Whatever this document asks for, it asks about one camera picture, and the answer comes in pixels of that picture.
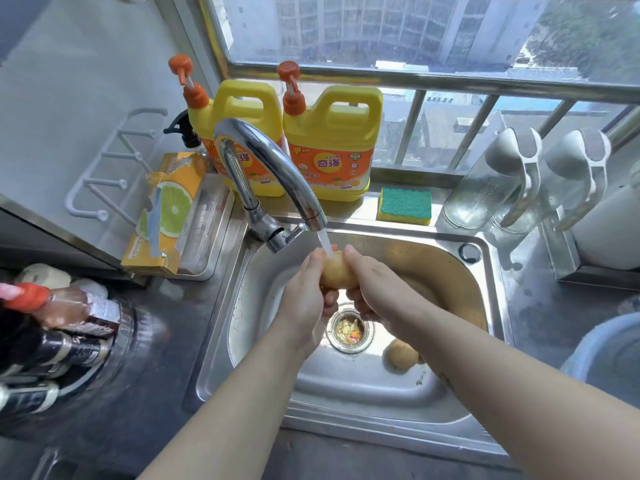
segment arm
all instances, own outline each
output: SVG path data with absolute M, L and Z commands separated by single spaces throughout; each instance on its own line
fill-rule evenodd
M 360 282 L 348 295 L 361 316 L 415 348 L 525 473 L 640 478 L 640 410 L 429 303 L 353 247 L 343 255 Z
M 337 309 L 320 291 L 324 251 L 287 284 L 273 323 L 210 400 L 145 469 L 141 480 L 259 479 L 298 370 Z

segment red cap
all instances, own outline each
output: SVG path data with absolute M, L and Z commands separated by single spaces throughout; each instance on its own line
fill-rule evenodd
M 22 288 L 22 293 L 3 303 L 5 308 L 22 313 L 32 313 L 41 308 L 49 299 L 51 290 L 35 283 L 16 283 L 14 286 Z
M 300 92 L 296 82 L 300 79 L 300 66 L 293 61 L 284 61 L 278 66 L 278 75 L 287 85 L 282 97 L 284 112 L 290 116 L 299 116 L 307 110 L 305 96 Z
M 171 68 L 171 72 L 178 76 L 180 85 L 184 87 L 182 95 L 184 96 L 184 100 L 187 101 L 187 106 L 192 109 L 201 109 L 206 107 L 207 104 L 209 104 L 209 96 L 207 96 L 207 92 L 204 88 L 197 82 L 194 82 L 193 89 L 190 89 L 187 87 L 187 83 L 184 80 L 186 77 L 190 77 L 191 71 L 193 71 L 193 63 L 191 62 L 191 59 L 184 54 L 174 55 L 169 59 L 169 67 Z

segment forearm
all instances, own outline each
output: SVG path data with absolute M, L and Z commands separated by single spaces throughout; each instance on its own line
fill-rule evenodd
M 271 327 L 140 478 L 259 479 L 304 359 Z
M 409 343 L 528 474 L 640 478 L 640 411 L 430 303 L 406 323 Z

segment stainless steel counter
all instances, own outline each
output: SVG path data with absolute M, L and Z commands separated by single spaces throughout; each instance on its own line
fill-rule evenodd
M 434 190 L 436 218 L 445 195 L 446 191 Z M 289 205 L 286 197 L 268 203 Z M 358 204 L 326 203 L 325 211 L 355 215 Z M 241 217 L 236 204 L 227 229 L 230 237 L 240 231 Z M 193 387 L 194 367 L 202 361 L 203 345 L 215 323 L 212 314 L 230 254 L 223 247 L 214 276 L 206 282 L 157 279 L 147 290 L 124 289 L 140 321 L 131 357 L 110 384 L 109 393 L 101 401 L 53 408 L 43 418 L 5 424 L 2 433 L 59 446 L 62 456 L 81 463 L 130 474 L 142 471 L 190 418 L 183 401 Z M 538 231 L 517 246 L 501 248 L 499 254 L 515 346 L 555 367 L 585 333 L 619 314 L 619 307 L 633 295 L 556 282 Z M 513 471 L 283 429 L 264 478 L 326 478 L 336 471 L 347 478 L 368 479 L 520 477 Z

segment hand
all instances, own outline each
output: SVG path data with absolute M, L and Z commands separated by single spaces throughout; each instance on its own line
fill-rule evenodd
M 309 357 L 324 336 L 329 318 L 338 311 L 338 291 L 320 290 L 320 275 L 326 253 L 318 248 L 300 266 L 287 283 L 276 318 L 274 330 L 287 335 L 287 343 Z
M 363 256 L 350 244 L 342 256 L 358 277 L 360 287 L 347 290 L 347 297 L 364 320 L 377 321 L 405 342 L 403 325 L 407 317 L 419 315 L 419 307 L 428 303 L 389 267 L 370 256 Z

